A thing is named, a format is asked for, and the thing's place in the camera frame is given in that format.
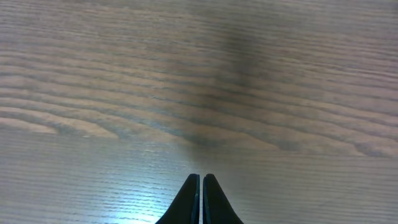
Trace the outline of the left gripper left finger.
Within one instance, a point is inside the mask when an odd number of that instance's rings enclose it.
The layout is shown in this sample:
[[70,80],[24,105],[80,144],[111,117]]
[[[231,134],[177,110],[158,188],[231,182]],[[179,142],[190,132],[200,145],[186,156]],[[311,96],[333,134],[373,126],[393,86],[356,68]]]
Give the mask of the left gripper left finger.
[[200,176],[190,174],[156,224],[198,224],[199,215]]

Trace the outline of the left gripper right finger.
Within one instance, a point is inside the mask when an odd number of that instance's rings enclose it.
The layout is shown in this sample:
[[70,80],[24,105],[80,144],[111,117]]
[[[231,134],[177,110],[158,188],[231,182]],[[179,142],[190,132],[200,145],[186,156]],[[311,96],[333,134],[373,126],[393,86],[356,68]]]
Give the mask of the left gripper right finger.
[[203,179],[203,224],[243,224],[213,174]]

